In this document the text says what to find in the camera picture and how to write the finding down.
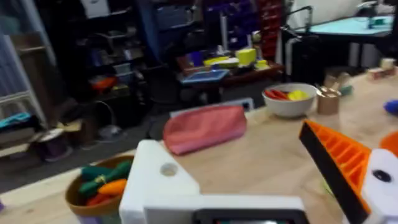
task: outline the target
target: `white bowl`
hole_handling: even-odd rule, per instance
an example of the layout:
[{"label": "white bowl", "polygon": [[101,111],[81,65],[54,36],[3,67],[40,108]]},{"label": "white bowl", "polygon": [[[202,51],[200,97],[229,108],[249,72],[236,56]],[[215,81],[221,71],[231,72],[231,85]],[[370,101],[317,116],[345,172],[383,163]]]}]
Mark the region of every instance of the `white bowl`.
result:
[{"label": "white bowl", "polygon": [[311,107],[313,100],[317,95],[317,88],[315,86],[305,83],[286,83],[280,85],[270,86],[265,90],[280,90],[291,92],[294,90],[302,90],[308,95],[304,100],[274,100],[269,98],[262,92],[262,97],[266,102],[267,108],[274,114],[284,118],[295,118],[303,116]]}]

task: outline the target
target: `screw hole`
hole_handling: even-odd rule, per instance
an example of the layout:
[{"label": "screw hole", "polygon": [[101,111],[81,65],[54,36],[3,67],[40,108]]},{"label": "screw hole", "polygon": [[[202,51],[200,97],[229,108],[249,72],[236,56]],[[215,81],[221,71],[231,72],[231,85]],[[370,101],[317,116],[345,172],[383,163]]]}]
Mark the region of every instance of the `screw hole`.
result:
[{"label": "screw hole", "polygon": [[160,173],[166,177],[174,176],[178,171],[178,167],[175,164],[167,163],[160,167]]},{"label": "screw hole", "polygon": [[372,171],[373,176],[375,176],[375,178],[383,181],[383,182],[391,182],[392,178],[390,176],[390,174],[388,174],[387,172],[384,172],[383,170],[374,170]]}]

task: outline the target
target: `pink pencil case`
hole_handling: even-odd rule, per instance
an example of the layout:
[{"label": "pink pencil case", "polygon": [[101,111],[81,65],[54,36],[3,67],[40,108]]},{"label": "pink pencil case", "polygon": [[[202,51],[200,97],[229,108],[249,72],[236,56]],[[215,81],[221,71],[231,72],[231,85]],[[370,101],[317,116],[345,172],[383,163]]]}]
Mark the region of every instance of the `pink pencil case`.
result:
[{"label": "pink pencil case", "polygon": [[167,121],[163,139],[176,155],[241,137],[246,131],[242,106],[209,106]]}]

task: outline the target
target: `black office chair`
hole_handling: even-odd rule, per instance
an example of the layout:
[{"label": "black office chair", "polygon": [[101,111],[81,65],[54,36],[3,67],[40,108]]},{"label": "black office chair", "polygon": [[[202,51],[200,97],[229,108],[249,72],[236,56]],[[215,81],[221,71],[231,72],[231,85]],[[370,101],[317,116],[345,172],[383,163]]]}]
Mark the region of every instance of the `black office chair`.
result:
[{"label": "black office chair", "polygon": [[200,92],[184,88],[176,74],[166,65],[140,70],[147,82],[146,94],[152,103],[152,114],[201,106]]}]

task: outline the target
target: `workbench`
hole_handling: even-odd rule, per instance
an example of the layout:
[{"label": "workbench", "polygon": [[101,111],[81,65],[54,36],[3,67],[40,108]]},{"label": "workbench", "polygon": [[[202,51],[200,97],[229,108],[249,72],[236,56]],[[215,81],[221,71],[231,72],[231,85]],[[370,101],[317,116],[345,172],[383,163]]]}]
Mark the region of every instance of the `workbench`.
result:
[{"label": "workbench", "polygon": [[[398,118],[383,109],[387,100],[398,96],[398,76],[375,82],[360,76],[351,82],[354,93],[342,99],[338,115],[317,115],[314,105],[308,118],[377,147],[383,136],[398,128]],[[341,223],[342,211],[323,188],[321,174],[299,141],[304,118],[281,119],[266,107],[249,112],[247,118],[243,137],[176,157],[202,193],[298,195],[310,223]],[[7,207],[0,212],[0,223],[78,223],[63,195],[79,172],[75,169],[0,195]]]}]

